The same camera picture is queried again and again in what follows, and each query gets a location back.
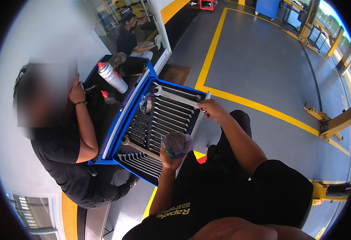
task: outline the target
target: bracelet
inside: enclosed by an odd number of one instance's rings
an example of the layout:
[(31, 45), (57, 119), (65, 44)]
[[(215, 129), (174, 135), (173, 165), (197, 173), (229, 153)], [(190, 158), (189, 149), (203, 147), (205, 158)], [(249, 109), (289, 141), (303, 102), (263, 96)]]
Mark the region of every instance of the bracelet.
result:
[(74, 106), (77, 106), (77, 104), (80, 104), (80, 103), (85, 103), (85, 104), (88, 104), (88, 102), (83, 101), (83, 102), (78, 102), (78, 103), (74, 104)]

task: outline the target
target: sky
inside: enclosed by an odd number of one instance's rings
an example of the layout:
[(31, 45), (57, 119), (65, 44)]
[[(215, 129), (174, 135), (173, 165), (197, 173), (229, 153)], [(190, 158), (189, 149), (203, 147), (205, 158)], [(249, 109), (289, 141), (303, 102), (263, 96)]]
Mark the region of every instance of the sky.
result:
[(319, 8), (322, 9), (322, 11), (327, 14), (327, 15), (332, 15), (333, 17), (335, 17), (335, 19), (339, 22), (339, 24), (343, 27), (343, 29), (345, 30), (343, 32), (343, 36), (345, 36), (350, 42), (351, 42), (351, 37), (348, 34), (347, 28), (345, 26), (345, 24), (342, 22), (341, 17), (338, 15), (338, 13), (335, 11), (334, 8), (332, 8), (328, 3), (326, 3), (325, 1), (321, 0), (319, 2)]

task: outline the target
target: printed logo on shirt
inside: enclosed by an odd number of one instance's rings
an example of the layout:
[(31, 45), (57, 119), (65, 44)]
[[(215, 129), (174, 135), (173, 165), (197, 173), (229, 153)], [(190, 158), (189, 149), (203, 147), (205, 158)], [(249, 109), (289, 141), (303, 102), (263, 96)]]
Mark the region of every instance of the printed logo on shirt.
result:
[(174, 215), (187, 215), (190, 212), (190, 203), (181, 204), (175, 207), (171, 207), (168, 210), (160, 212), (156, 218), (163, 219), (168, 216)]

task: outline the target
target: tool chest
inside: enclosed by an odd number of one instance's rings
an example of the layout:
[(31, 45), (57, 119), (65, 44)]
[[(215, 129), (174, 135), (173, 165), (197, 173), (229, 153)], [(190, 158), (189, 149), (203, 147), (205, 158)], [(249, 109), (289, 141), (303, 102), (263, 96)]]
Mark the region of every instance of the tool chest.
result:
[[(111, 55), (106, 55), (101, 62), (110, 58)], [(204, 113), (184, 102), (188, 103), (191, 100), (197, 103), (209, 99), (211, 93), (158, 79), (153, 66), (146, 58), (128, 56), (126, 62), (116, 70), (119, 72), (121, 68), (135, 66), (141, 68), (142, 64), (143, 74), (126, 77), (122, 75), (129, 85), (124, 94), (118, 93), (102, 79), (97, 73), (97, 67), (85, 81), (84, 88), (97, 85), (93, 93), (87, 93), (87, 102), (96, 130), (99, 154), (89, 161), (88, 165), (91, 169), (92, 164), (120, 164), (140, 178), (158, 186), (162, 169), (159, 158), (161, 136), (178, 131), (190, 134), (193, 138)], [(120, 104), (105, 104), (99, 96), (100, 90), (113, 93)], [(149, 92), (153, 95), (152, 108), (145, 114), (141, 111), (140, 102), (142, 96)]]

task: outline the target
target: epoxy floor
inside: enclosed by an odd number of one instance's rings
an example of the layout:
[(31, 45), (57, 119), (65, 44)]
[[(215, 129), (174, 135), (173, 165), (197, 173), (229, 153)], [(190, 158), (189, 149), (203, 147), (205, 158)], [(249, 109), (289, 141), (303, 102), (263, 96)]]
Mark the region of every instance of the epoxy floor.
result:
[[(309, 61), (324, 112), (333, 118), (350, 107), (351, 102), (333, 61), (326, 61), (283, 32), (275, 25), (281, 24), (278, 19), (272, 24), (251, 15), (254, 9), (250, 7), (222, 1), (213, 12), (199, 13), (167, 63), (192, 68), (186, 86), (195, 88), (224, 11), (227, 12), (221, 33), (203, 82), (204, 87), (213, 89), (212, 98), (228, 111), (240, 109), (249, 114), (253, 139), (269, 159), (284, 162), (308, 179), (350, 180), (351, 127), (341, 131), (343, 141), (333, 138), (349, 152), (348, 156), (313, 133), (267, 112), (271, 108), (318, 129), (319, 122), (303, 109), (306, 102), (319, 109)], [(265, 110), (254, 107), (257, 103)], [(194, 138), (194, 150), (206, 154), (206, 146), (216, 144), (220, 134), (218, 124), (203, 119)], [(115, 230), (105, 240), (120, 239), (139, 223), (153, 189), (141, 181), (125, 198), (112, 204), (108, 223)], [(316, 237), (322, 228), (331, 225), (343, 205), (327, 201), (313, 206), (303, 231)]]

